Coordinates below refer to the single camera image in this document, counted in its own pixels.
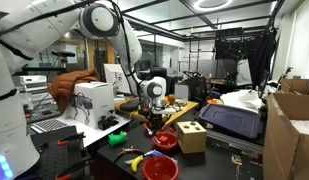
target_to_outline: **wooden box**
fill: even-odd
[[[205,151],[206,130],[198,122],[178,122],[177,139],[184,154]]]

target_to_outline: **red bowl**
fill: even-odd
[[[177,145],[177,138],[173,133],[158,132],[156,133],[156,138],[161,143],[157,142],[154,137],[152,137],[152,141],[161,150],[170,150]]]
[[[144,163],[142,172],[146,180],[175,180],[178,176],[178,167],[168,157],[154,156]]]

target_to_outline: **cardboard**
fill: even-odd
[[[281,91],[286,94],[309,95],[309,79],[282,79]]]
[[[184,154],[205,151],[206,130],[198,122],[178,122],[177,139]]]
[[[264,179],[309,179],[309,135],[290,120],[309,120],[309,96],[272,94],[263,154]]]
[[[73,106],[74,100],[80,97],[78,104],[85,104],[83,108],[76,108]],[[110,110],[114,110],[114,95],[113,86],[109,83],[93,82],[93,83],[80,83],[75,85],[74,96],[71,103],[66,109],[66,114],[70,118],[77,120],[93,129],[98,129],[98,121],[102,116],[106,118],[112,114]]]

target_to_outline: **green object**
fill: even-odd
[[[115,135],[115,134],[110,134],[108,135],[108,143],[113,147],[116,144],[122,143],[126,141],[126,133],[121,131],[120,134]]]

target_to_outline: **brown jacket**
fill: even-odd
[[[58,110],[63,113],[72,98],[75,84],[100,81],[95,70],[74,71],[57,76],[52,83],[50,93],[57,102]]]

